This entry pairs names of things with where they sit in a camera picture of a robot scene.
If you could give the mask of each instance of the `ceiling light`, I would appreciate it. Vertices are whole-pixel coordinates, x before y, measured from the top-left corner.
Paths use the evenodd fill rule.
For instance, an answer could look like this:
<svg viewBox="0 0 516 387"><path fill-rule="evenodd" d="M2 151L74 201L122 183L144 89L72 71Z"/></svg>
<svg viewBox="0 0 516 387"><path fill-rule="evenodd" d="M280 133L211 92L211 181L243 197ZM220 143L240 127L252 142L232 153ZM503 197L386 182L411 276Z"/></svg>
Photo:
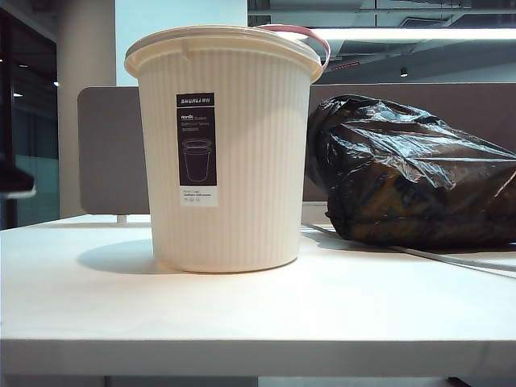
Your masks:
<svg viewBox="0 0 516 387"><path fill-rule="evenodd" d="M516 40L516 28L315 28L326 40Z"/></svg>

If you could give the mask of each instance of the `white trash can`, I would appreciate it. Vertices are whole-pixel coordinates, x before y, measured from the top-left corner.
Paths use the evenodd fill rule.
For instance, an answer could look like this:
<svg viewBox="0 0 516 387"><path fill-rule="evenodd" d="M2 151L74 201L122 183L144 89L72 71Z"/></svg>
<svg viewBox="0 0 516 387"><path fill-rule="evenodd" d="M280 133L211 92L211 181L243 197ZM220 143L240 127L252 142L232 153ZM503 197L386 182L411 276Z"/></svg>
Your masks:
<svg viewBox="0 0 516 387"><path fill-rule="evenodd" d="M155 258L209 273L294 260L314 50L261 28L179 27L137 41L125 67L139 83Z"/></svg>

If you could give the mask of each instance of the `trash can lid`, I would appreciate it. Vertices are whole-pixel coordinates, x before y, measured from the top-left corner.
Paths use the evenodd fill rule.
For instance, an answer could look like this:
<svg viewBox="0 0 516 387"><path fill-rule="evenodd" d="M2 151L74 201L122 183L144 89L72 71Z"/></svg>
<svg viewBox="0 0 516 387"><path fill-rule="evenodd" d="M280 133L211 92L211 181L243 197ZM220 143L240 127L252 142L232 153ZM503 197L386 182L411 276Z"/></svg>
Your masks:
<svg viewBox="0 0 516 387"><path fill-rule="evenodd" d="M153 44L159 44L168 40L180 40L187 38L246 38L249 42L249 49L252 50L252 42L260 41L271 44L286 56L290 56L295 60L307 64L310 69L311 81L315 82L323 73L321 60L319 55L307 44L297 40L286 39L278 35L276 32L267 31L261 28L241 27L232 25L207 24L185 27L175 27L166 30L154 32L133 43L126 52L125 68L133 76L138 77L138 68L142 62L148 59L148 56L138 55L135 53L144 53L145 48Z"/></svg>

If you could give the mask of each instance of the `gray partition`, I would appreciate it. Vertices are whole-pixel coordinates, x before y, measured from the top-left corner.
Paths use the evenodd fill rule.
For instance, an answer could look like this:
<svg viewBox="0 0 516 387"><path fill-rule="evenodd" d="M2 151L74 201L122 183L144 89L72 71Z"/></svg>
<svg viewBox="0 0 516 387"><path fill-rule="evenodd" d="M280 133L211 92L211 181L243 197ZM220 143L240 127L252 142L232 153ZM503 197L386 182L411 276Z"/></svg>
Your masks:
<svg viewBox="0 0 516 387"><path fill-rule="evenodd" d="M512 151L515 83L313 85L310 111L324 99L362 94L417 106L451 126ZM81 202L91 214L148 214L144 145L136 87L92 87L78 98ZM305 201L325 195L306 179Z"/></svg>

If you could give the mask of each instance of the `plastic bag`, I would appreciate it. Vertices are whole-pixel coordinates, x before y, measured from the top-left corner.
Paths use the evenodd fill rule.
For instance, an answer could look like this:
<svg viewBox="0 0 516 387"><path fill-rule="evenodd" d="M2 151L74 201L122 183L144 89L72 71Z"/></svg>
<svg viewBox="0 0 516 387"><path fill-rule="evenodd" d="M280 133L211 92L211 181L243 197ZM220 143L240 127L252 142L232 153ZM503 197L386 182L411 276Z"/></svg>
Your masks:
<svg viewBox="0 0 516 387"><path fill-rule="evenodd" d="M516 154L421 109L356 95L320 103L306 175L326 190L345 239L417 248L516 240Z"/></svg>

